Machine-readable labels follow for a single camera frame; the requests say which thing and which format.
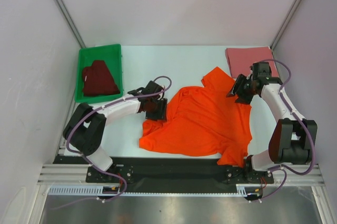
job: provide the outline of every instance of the white table surface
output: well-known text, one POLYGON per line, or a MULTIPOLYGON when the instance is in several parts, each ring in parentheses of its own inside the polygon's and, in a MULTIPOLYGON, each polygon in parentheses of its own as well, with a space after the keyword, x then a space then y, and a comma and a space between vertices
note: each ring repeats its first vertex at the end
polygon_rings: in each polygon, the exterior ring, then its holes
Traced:
MULTIPOLYGON (((122 46, 124 93, 145 86, 160 75, 172 79, 172 87, 165 93, 170 100, 180 88, 202 86, 201 79, 215 67, 229 74, 225 46, 122 46)), ((159 84, 166 85, 165 79, 159 84)), ((258 154, 268 148, 276 122, 267 106, 255 96, 251 103, 250 129, 252 141, 249 154, 258 154)), ((112 157, 195 158, 182 154, 156 153, 139 148, 145 113, 121 118, 108 125, 103 134, 102 147, 112 157)), ((73 155, 67 150, 65 155, 73 155)), ((219 158, 220 154, 199 158, 219 158)))

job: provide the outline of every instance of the metal floor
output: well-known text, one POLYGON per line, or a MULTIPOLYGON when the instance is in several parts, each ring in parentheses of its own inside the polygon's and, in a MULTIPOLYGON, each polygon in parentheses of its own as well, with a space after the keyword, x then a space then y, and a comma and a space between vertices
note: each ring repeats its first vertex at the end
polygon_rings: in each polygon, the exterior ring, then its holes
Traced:
POLYGON ((48 196, 40 224, 322 223, 311 187, 285 187, 262 203, 251 204, 244 198, 126 196, 105 204, 87 200, 48 210, 79 198, 48 196))

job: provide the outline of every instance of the shirt sleeve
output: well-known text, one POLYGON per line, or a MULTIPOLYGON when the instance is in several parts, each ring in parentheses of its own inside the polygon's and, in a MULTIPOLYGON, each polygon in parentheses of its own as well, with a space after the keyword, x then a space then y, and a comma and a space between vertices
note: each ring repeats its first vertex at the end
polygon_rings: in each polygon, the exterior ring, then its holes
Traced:
POLYGON ((202 84, 215 91, 228 92, 233 87, 234 79, 222 71, 221 68, 216 67, 202 79, 202 84))

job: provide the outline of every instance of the green plastic bin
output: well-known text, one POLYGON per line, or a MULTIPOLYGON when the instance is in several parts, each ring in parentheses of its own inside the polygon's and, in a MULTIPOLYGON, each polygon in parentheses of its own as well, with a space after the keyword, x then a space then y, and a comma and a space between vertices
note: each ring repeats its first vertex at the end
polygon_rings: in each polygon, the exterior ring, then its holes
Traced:
POLYGON ((123 81, 122 81, 122 49, 120 44, 97 46, 82 48, 78 55, 77 66, 77 81, 75 89, 75 102, 77 103, 100 103, 118 99, 123 96, 123 81), (84 96, 82 70, 87 66, 91 66, 94 60, 105 61, 106 66, 110 70, 115 83, 120 90, 120 94, 116 95, 99 95, 99 96, 84 96))

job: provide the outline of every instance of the white wall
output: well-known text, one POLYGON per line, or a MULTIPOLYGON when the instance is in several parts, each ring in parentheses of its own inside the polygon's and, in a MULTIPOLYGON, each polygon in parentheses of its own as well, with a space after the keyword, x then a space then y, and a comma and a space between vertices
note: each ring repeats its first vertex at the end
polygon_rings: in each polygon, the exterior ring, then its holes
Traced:
MULTIPOLYGON (((0 0, 0 219, 21 187, 16 209, 29 205, 42 164, 53 159, 78 49, 53 0, 0 0)), ((10 223, 23 223, 26 210, 10 223)))
POLYGON ((316 120, 316 151, 330 198, 337 206, 337 0, 303 0, 275 50, 292 70, 286 91, 316 120))
POLYGON ((294 0, 63 0, 87 46, 270 45, 294 0))

